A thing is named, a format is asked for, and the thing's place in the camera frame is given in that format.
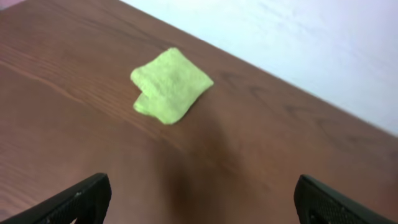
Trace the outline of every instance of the table surface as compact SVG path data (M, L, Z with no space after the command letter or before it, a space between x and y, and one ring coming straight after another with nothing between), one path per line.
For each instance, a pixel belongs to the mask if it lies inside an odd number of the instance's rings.
M28 0L0 40L0 220L106 172L106 223L298 223L300 174L398 221L395 137L122 2ZM215 85L164 126L129 74L169 47Z

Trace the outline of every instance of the yellow-green microfiber cloth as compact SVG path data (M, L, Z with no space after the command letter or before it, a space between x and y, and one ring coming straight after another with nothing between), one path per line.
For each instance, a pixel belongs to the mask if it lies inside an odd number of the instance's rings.
M195 100L214 84L176 48L134 69L131 80L142 91L134 109L164 124L180 120Z

